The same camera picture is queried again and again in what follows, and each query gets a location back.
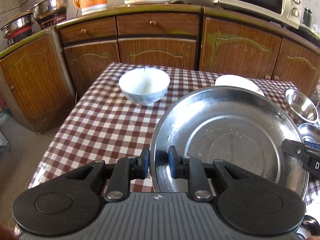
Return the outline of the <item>brown wooden cabinet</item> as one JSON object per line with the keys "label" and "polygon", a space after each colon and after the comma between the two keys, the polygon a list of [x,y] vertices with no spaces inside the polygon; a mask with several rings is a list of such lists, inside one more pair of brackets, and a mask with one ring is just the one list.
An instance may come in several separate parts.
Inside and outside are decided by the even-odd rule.
{"label": "brown wooden cabinet", "polygon": [[138,5],[61,22],[1,52],[1,95],[17,122],[58,125],[112,62],[290,81],[311,95],[319,44],[219,7]]}

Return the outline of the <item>large steel plate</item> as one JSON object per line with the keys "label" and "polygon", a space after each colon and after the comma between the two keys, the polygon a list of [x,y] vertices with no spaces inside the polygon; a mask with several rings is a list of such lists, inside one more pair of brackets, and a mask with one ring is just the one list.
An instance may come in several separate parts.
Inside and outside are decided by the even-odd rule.
{"label": "large steel plate", "polygon": [[281,151],[302,137],[287,113],[270,99],[242,88],[207,87],[175,102],[161,117],[150,144],[150,174],[157,192],[186,191],[174,179],[168,149],[203,163],[223,159],[305,196],[309,175],[299,159]]}

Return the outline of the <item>blue patterned small bowl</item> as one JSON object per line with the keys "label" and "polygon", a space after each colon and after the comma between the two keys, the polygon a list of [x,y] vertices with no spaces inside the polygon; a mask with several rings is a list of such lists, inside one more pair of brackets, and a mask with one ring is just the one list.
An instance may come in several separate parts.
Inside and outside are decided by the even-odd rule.
{"label": "blue patterned small bowl", "polygon": [[170,77],[157,68],[136,68],[122,75],[118,85],[128,100],[148,106],[163,98],[170,85]]}

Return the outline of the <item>steel pot on stove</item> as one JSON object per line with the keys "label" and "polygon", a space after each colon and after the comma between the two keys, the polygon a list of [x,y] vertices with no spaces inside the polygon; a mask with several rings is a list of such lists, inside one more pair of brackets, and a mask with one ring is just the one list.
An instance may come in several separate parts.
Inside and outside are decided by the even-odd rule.
{"label": "steel pot on stove", "polygon": [[33,25],[33,13],[31,11],[20,12],[14,15],[3,27],[1,32],[4,38],[7,38],[15,31],[21,30],[24,27]]}

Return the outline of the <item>steel pot with lid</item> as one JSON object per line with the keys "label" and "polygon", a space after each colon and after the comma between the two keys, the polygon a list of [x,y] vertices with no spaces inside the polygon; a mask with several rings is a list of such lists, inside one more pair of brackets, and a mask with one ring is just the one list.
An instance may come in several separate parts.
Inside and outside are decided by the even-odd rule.
{"label": "steel pot with lid", "polygon": [[32,13],[36,21],[47,18],[57,12],[67,11],[69,0],[43,0],[32,7]]}

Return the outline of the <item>red white checkered tablecloth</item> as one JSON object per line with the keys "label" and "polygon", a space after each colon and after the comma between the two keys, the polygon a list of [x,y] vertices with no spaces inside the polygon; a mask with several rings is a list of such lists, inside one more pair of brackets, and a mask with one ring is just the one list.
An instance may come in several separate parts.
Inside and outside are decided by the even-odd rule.
{"label": "red white checkered tablecloth", "polygon": [[220,87],[212,74],[161,67],[170,77],[166,94],[141,106],[118,85],[136,68],[144,67],[109,65],[62,124],[31,188],[14,201],[20,239],[300,239],[310,179],[301,197],[223,159],[201,161],[210,202],[190,199],[188,189],[155,191],[150,156],[148,176],[131,181],[128,198],[106,201],[105,165],[150,149],[159,120],[182,97]]}

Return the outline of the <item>deep steel bowl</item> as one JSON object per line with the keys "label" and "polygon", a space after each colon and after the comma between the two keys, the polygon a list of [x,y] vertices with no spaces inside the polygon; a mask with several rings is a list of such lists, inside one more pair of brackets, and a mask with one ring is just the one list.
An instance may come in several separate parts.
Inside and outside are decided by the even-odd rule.
{"label": "deep steel bowl", "polygon": [[313,102],[303,93],[293,88],[284,92],[285,111],[295,124],[308,123],[315,125],[319,121],[319,113]]}

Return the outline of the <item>medium steel plate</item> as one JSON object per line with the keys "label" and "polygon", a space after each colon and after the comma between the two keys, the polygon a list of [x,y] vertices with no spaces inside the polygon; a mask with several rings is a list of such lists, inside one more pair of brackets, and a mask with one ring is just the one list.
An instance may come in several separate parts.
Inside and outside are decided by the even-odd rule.
{"label": "medium steel plate", "polygon": [[299,124],[298,131],[304,141],[320,143],[320,130],[313,124]]}

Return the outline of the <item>white ceramic bowl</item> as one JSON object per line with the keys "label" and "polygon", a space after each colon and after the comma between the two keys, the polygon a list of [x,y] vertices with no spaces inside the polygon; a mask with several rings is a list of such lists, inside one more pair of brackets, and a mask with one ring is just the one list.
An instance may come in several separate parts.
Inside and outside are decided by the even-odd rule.
{"label": "white ceramic bowl", "polygon": [[215,86],[232,86],[237,88],[243,88],[260,94],[262,96],[265,96],[263,91],[254,82],[250,81],[247,78],[237,75],[222,75],[216,79]]}

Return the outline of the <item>small steel plate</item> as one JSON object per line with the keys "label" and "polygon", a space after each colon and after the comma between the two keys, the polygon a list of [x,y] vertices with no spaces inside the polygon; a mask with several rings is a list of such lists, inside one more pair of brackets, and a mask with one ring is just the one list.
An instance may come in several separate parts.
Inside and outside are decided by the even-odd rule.
{"label": "small steel plate", "polygon": [[300,224],[296,235],[300,239],[319,239],[320,227],[319,222],[310,215],[305,215],[302,223]]}

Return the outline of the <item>dark green thermos bottle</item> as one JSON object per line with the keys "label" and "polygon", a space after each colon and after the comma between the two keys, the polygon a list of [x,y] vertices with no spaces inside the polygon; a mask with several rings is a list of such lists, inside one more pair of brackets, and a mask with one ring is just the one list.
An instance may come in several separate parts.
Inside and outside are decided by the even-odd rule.
{"label": "dark green thermos bottle", "polygon": [[307,26],[308,28],[311,27],[312,24],[312,10],[305,7],[304,8],[304,13],[303,13],[303,24]]}

